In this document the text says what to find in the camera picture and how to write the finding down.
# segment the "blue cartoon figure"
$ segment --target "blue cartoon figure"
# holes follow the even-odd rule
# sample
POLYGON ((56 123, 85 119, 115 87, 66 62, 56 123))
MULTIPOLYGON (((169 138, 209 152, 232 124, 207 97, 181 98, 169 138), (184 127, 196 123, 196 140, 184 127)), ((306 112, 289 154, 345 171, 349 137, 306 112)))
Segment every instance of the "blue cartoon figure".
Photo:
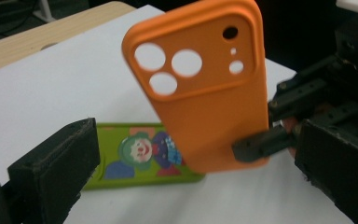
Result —
POLYGON ((180 175, 175 165, 184 164, 171 137, 165 132, 157 133, 152 139, 148 133, 138 132, 124 139, 118 147, 119 161, 106 166, 105 179, 135 177, 135 169, 148 171, 152 159, 160 169, 157 176, 180 175))

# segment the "dark floor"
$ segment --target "dark floor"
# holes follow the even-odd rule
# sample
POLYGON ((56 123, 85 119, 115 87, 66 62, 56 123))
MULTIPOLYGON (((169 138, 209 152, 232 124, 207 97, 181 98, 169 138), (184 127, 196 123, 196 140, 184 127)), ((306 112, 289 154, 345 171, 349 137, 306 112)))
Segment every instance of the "dark floor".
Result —
MULTIPOLYGON (((0 4, 0 39, 45 24, 32 14, 33 1, 26 2, 28 5, 21 2, 20 6, 15 2, 0 4), (14 15, 8 16, 10 11, 13 11, 14 15)), ((48 0, 48 3, 52 16, 57 20, 89 8, 88 0, 48 0)))

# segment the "wooden desk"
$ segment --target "wooden desk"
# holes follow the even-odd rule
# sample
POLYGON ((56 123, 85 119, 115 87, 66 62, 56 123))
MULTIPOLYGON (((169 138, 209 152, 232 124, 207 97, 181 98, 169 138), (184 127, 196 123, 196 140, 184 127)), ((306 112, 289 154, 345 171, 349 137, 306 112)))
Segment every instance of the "wooden desk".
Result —
POLYGON ((121 2, 110 2, 58 21, 0 40, 0 67, 14 63, 43 47, 59 43, 74 35, 111 21, 135 10, 121 2))

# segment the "table surface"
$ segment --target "table surface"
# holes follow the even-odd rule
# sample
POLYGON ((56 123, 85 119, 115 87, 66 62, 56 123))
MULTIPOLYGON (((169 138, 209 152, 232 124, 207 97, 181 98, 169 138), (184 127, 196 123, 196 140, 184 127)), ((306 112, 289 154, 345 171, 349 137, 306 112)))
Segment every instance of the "table surface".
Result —
MULTIPOLYGON (((130 71, 121 74, 115 70, 125 68, 118 50, 123 34, 117 36, 117 30, 121 29, 122 33, 122 26, 127 29, 130 23, 160 13, 151 7, 134 11, 132 7, 113 2, 0 40, 0 68, 3 67, 0 69, 1 178, 5 176, 6 164, 69 123, 68 120, 83 119, 93 115, 94 110, 103 111, 104 114, 99 115, 106 120, 112 118, 113 111, 123 112, 122 116, 130 114, 128 108, 117 107, 120 99, 113 99, 120 94, 134 94, 133 90, 123 90, 125 87, 112 90, 117 77, 120 81, 131 77, 130 71), (86 32, 124 14, 119 21, 86 32), (63 41, 74 35, 70 41, 63 41), (86 46, 90 39, 94 44, 86 46), (44 46, 57 42, 62 43, 36 54, 44 46), (93 54, 62 61, 67 55, 85 51, 93 54), (26 62, 21 60, 30 55, 26 62), (85 64, 90 60, 92 65, 85 64), (74 66, 74 62, 83 64, 74 66), (39 66, 43 73, 34 71, 39 66), (106 79, 91 79, 99 78, 97 76, 106 76, 106 79), (97 91, 100 91, 98 102, 95 96, 88 94, 97 91)), ((275 78, 268 84, 270 88, 274 88, 276 78, 293 74, 273 62, 267 61, 266 67, 268 81, 275 78)), ((286 151, 273 156, 262 168, 207 174, 198 183, 84 191, 65 223, 93 222, 351 223, 325 195, 304 181, 286 151)))

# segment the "phone case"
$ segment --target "phone case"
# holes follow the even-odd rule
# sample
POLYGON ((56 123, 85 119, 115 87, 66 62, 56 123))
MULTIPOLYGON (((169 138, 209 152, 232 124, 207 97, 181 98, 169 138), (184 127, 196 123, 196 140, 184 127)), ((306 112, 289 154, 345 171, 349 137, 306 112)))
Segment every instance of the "phone case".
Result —
POLYGON ((186 166, 161 124, 97 124, 101 163, 85 189, 194 182, 204 175, 186 166))
POLYGON ((256 167, 231 145, 268 128, 260 11, 253 0, 199 1, 135 24, 124 58, 187 165, 208 173, 256 167))

